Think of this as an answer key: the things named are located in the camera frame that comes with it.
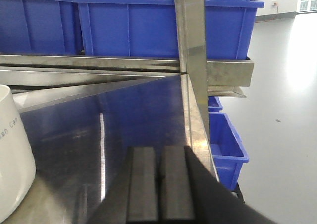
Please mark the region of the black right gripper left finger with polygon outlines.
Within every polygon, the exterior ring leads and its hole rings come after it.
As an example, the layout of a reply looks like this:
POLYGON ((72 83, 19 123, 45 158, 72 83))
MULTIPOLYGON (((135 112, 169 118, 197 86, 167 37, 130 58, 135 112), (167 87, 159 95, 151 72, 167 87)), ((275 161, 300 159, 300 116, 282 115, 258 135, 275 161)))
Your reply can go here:
POLYGON ((157 221, 155 152, 152 147, 134 147, 127 222, 152 224, 157 221))

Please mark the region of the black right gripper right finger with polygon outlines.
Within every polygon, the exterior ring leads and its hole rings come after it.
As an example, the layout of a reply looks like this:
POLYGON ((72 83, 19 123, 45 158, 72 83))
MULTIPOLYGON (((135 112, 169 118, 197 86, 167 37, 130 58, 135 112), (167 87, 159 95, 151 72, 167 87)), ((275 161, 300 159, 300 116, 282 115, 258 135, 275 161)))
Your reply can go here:
POLYGON ((166 146, 162 153, 161 213, 164 221, 193 221, 190 182, 183 146, 166 146))

